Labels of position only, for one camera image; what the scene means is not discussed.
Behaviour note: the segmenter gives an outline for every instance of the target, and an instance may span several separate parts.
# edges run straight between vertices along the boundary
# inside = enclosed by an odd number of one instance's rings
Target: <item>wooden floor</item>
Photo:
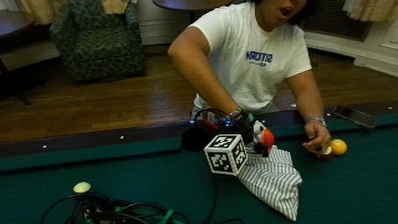
[[[8,97],[0,102],[0,142],[87,133],[183,121],[194,93],[165,56],[166,46],[146,47],[146,73],[107,83],[74,85],[62,62],[33,68],[48,82],[26,91],[30,106]],[[315,79],[324,106],[396,100],[398,78],[351,65],[351,59],[312,51]],[[280,110],[294,98],[283,85],[275,97]]]

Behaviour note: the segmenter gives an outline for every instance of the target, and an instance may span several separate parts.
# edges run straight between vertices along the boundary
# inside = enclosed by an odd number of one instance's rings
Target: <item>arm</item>
[[[237,103],[225,90],[207,62],[210,46],[197,27],[187,27],[167,50],[167,56],[177,72],[213,108],[230,114]]]
[[[307,70],[288,77],[287,84],[294,94],[296,109],[302,119],[307,121],[310,117],[323,117],[323,103],[312,78],[312,71]],[[318,145],[326,149],[331,136],[318,120],[311,119],[307,121],[304,132],[308,138],[314,137],[314,139],[308,143],[303,143],[302,146],[311,152],[314,152],[314,147]]]

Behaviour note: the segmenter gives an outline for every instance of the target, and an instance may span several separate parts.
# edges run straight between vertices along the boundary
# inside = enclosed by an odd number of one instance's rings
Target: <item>black and white cube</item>
[[[207,162],[215,174],[237,175],[247,154],[239,134],[219,134],[205,147]]]

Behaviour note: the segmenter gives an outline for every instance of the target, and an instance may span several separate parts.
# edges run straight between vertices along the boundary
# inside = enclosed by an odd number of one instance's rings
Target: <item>wristwatch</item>
[[[323,119],[322,117],[308,117],[308,118],[307,118],[307,123],[310,122],[311,119],[319,120],[320,125],[322,125],[324,128],[327,127],[326,122],[324,122],[324,119]]]

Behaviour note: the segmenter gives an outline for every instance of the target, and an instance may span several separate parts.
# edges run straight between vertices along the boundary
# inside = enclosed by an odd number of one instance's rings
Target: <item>yellow ball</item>
[[[347,144],[340,139],[332,139],[331,140],[331,153],[335,156],[340,156],[347,152]]]
[[[90,190],[90,185],[86,182],[80,182],[73,188],[73,191],[76,193],[86,193],[89,190]]]

